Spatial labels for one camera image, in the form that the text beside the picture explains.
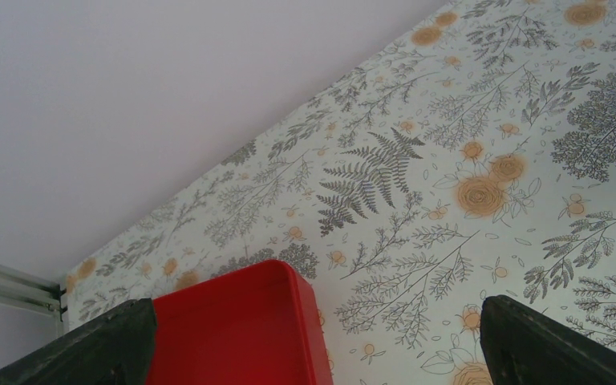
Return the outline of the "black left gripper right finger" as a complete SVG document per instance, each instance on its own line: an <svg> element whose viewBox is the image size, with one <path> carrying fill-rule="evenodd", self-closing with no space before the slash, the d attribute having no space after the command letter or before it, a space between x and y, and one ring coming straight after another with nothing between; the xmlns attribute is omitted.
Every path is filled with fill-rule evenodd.
<svg viewBox="0 0 616 385"><path fill-rule="evenodd" d="M480 346L494 384L616 384L616 352L505 295L482 303Z"/></svg>

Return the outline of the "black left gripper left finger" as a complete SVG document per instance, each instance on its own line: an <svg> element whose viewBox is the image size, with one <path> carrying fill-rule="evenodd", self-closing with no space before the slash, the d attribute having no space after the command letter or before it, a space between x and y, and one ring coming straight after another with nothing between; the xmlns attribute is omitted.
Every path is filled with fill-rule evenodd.
<svg viewBox="0 0 616 385"><path fill-rule="evenodd" d="M0 384L145 384L156 346L153 300L128 300L0 369Z"/></svg>

